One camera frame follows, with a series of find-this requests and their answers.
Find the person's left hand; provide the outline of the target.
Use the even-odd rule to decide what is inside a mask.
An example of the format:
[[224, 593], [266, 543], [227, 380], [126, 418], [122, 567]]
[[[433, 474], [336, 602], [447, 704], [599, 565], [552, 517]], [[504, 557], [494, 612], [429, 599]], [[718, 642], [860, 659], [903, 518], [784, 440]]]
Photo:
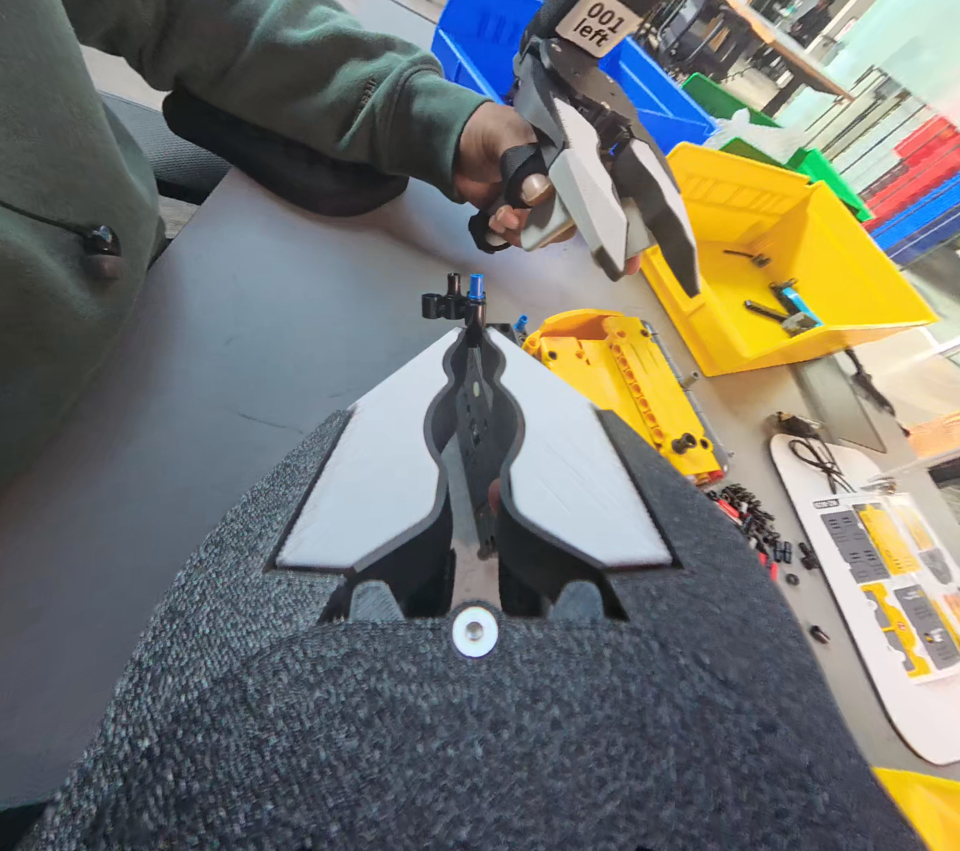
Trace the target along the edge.
[[535, 128], [506, 105], [485, 102], [463, 126], [454, 161], [459, 195], [481, 212], [490, 212], [486, 229], [505, 244], [520, 247], [522, 230], [532, 208], [553, 197], [545, 173], [529, 174], [519, 187], [519, 203], [504, 199], [500, 159], [504, 152], [538, 144]]

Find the grey chair seat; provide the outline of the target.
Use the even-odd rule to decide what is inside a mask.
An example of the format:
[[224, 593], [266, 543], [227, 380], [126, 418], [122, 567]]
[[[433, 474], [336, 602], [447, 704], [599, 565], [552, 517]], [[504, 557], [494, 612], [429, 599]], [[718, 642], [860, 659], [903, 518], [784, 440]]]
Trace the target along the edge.
[[232, 166], [209, 150], [174, 134], [160, 110], [100, 90], [104, 107], [144, 153], [162, 197], [202, 205]]

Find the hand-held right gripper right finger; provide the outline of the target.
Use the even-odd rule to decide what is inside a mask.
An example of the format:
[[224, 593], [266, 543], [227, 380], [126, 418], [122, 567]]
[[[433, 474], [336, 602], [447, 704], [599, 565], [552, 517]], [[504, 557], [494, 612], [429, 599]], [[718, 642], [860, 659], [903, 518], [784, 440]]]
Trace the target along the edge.
[[486, 330], [486, 443], [496, 553], [511, 570], [640, 570], [673, 555], [599, 409], [498, 329]]

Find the black curved tool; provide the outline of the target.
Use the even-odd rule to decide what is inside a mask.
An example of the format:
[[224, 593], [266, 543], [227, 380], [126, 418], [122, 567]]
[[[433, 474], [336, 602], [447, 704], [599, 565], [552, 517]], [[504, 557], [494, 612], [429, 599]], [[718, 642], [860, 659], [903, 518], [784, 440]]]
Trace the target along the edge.
[[875, 385], [872, 375], [866, 370], [857, 352], [853, 348], [846, 348], [844, 353], [853, 367], [851, 380], [863, 396], [880, 412], [896, 418], [894, 405]]

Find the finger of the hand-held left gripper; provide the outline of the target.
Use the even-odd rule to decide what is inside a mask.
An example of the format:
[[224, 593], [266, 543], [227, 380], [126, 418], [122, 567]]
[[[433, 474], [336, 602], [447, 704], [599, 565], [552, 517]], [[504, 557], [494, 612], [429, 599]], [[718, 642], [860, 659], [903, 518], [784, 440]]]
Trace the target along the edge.
[[626, 258], [656, 246], [688, 297], [701, 293], [697, 244], [679, 186], [656, 143], [632, 137], [615, 150], [611, 182], [627, 219]]
[[617, 282], [626, 273], [628, 217], [601, 160], [594, 126], [570, 103], [554, 98], [554, 106], [565, 147], [549, 166], [549, 178], [594, 263]]

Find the clear plastic bag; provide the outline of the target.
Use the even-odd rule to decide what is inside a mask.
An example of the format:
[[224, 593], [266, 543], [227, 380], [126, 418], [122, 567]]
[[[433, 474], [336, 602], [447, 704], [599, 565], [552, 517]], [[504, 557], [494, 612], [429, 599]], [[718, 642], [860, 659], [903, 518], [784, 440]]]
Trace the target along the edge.
[[729, 118], [718, 117], [717, 129], [702, 146], [777, 166], [786, 166], [803, 149], [798, 132], [775, 124], [756, 124], [752, 116], [749, 108], [742, 108]]

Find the green plastic bin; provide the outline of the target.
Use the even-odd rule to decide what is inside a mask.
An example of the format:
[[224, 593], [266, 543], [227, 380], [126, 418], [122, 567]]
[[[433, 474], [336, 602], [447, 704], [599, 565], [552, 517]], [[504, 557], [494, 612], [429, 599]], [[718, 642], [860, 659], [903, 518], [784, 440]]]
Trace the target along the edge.
[[734, 137], [723, 144], [720, 150], [738, 157], [750, 159], [804, 175], [812, 183], [822, 182], [846, 205], [861, 223], [875, 219], [874, 214], [853, 190], [831, 161], [818, 149], [797, 149], [790, 158], [780, 161], [751, 145], [741, 137]]
[[684, 80], [680, 89], [714, 120], [717, 127], [720, 127], [721, 123], [731, 121], [735, 114], [742, 110], [749, 112], [751, 125], [780, 127], [773, 117], [747, 105], [736, 95], [700, 72], [696, 72]]

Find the pile of small lego pins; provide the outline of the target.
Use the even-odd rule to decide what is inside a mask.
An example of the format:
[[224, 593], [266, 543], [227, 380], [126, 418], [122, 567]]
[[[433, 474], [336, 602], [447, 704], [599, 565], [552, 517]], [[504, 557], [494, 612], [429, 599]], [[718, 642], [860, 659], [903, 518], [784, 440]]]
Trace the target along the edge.
[[787, 540], [778, 530], [775, 516], [763, 507], [757, 495], [743, 485], [729, 484], [721, 490], [708, 489], [705, 495], [738, 528], [772, 581], [778, 579], [783, 565], [793, 562], [795, 552], [798, 553], [799, 564], [804, 569], [821, 569], [812, 546], [806, 542], [793, 545]]

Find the long wooden desk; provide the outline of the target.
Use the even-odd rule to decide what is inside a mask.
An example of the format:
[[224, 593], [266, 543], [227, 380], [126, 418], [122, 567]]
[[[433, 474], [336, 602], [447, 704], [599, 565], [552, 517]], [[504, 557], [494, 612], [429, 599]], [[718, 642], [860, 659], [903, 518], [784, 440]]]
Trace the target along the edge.
[[762, 17], [747, 0], [719, 0], [732, 14], [744, 22], [752, 34], [769, 50], [776, 52], [786, 62], [790, 79], [764, 106], [762, 112], [773, 118], [801, 87], [826, 94], [834, 100], [853, 103], [855, 97], [830, 77], [821, 65], [797, 41], [786, 32], [777, 29], [772, 22]]

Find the stack of red bins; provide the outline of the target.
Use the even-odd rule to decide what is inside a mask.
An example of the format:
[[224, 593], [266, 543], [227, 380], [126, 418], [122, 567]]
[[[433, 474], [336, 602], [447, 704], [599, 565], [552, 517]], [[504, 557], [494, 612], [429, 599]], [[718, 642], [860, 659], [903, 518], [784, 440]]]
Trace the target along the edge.
[[868, 230], [908, 209], [959, 171], [959, 130], [944, 116], [920, 125], [894, 148], [897, 162], [863, 195]]

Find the dark flat panel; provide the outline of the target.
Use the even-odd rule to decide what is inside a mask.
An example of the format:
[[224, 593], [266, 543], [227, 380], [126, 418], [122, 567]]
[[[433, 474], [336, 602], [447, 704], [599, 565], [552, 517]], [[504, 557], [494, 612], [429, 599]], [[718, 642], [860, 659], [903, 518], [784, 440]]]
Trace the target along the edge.
[[886, 412], [862, 383], [862, 368], [846, 353], [795, 363], [791, 373], [809, 417], [821, 424], [824, 440], [887, 453], [879, 416]]

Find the yellow lego vehicle model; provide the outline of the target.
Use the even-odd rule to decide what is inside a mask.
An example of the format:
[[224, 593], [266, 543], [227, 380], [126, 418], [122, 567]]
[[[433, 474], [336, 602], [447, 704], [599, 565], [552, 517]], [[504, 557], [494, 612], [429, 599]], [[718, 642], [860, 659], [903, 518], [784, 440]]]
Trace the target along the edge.
[[725, 479], [729, 456], [685, 376], [647, 321], [596, 308], [562, 312], [522, 349], [601, 411], [616, 413], [691, 484]]

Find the stack of blue bins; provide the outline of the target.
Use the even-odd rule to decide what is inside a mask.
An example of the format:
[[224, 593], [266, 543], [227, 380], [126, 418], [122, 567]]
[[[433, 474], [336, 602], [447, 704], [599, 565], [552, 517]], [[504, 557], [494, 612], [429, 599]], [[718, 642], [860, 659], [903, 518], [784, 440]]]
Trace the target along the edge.
[[878, 224], [871, 238], [899, 268], [958, 238], [959, 175]]

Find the white book stand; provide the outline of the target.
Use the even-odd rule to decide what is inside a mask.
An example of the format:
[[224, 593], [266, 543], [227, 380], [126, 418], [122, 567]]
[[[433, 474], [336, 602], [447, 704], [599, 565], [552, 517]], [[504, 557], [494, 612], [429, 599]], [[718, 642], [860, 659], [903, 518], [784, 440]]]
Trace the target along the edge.
[[839, 471], [834, 483], [830, 483], [820, 467], [811, 463], [812, 455], [801, 446], [799, 438], [775, 435], [770, 442], [770, 451], [774, 467], [803, 528], [804, 542], [812, 547], [819, 559], [819, 571], [826, 588], [886, 717], [918, 758], [937, 767], [956, 763], [959, 749], [958, 676], [918, 685], [906, 678], [899, 661], [891, 655], [890, 648], [872, 624], [856, 588], [841, 581], [843, 566], [811, 502], [816, 498], [849, 494], [884, 498], [908, 494], [954, 559], [953, 555], [915, 497], [901, 486], [890, 493], [882, 490], [879, 466], [860, 449], [824, 446], [822, 459], [827, 464], [835, 464]]

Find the light blue lego piece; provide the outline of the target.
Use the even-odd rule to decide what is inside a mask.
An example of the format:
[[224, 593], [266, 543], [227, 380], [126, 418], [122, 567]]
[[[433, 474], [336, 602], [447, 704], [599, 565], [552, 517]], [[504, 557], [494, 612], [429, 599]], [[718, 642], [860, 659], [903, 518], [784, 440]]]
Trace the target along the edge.
[[822, 319], [798, 292], [797, 279], [772, 281], [769, 284], [769, 289], [786, 313], [786, 317], [780, 320], [780, 326], [790, 337], [798, 337], [803, 333], [823, 327]]

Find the person's left forearm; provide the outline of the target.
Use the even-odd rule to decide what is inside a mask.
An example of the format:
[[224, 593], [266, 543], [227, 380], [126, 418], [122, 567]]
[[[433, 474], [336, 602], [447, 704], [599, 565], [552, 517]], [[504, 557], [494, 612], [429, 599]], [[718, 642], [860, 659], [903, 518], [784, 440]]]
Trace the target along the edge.
[[119, 57], [319, 154], [408, 176], [462, 201], [457, 150], [484, 97], [413, 43], [335, 0], [52, 0], [67, 40]]

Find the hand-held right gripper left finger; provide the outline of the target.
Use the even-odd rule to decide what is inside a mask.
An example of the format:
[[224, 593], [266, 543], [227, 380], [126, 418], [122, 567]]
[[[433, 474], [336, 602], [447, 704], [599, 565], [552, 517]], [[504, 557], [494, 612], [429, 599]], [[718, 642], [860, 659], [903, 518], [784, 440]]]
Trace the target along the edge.
[[348, 410], [275, 558], [284, 570], [361, 573], [440, 514], [454, 435], [452, 329]]

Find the yellow plastic bin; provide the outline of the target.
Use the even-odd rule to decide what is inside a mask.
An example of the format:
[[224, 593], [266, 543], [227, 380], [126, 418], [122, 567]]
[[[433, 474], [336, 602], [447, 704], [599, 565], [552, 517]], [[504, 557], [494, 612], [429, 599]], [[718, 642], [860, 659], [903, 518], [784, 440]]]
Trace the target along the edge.
[[[668, 156], [697, 245], [701, 292], [689, 297], [659, 247], [640, 268], [708, 377], [816, 360], [931, 324], [935, 315], [850, 210], [822, 182], [692, 143]], [[769, 256], [755, 267], [732, 248]], [[821, 328], [790, 336], [751, 314], [785, 310], [769, 288], [797, 279]]]

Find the yellow divided parts bin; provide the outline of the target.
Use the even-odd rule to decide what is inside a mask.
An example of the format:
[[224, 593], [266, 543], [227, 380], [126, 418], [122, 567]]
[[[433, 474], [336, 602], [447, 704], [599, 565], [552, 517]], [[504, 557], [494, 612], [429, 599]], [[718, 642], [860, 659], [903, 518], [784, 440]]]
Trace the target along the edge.
[[957, 781], [907, 770], [872, 771], [929, 849], [959, 849]]

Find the black lego connector assembly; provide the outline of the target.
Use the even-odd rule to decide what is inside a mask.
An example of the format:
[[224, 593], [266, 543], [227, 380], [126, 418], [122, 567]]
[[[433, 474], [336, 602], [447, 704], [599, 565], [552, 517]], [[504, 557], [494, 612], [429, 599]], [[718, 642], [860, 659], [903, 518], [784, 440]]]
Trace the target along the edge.
[[462, 287], [461, 275], [448, 272], [443, 293], [426, 292], [421, 312], [426, 319], [460, 321], [464, 330], [462, 377], [455, 399], [456, 437], [466, 492], [478, 538], [477, 557], [487, 561], [497, 552], [496, 518], [489, 501], [489, 488], [498, 476], [491, 418], [493, 390], [486, 379], [487, 340], [484, 276], [469, 277]]

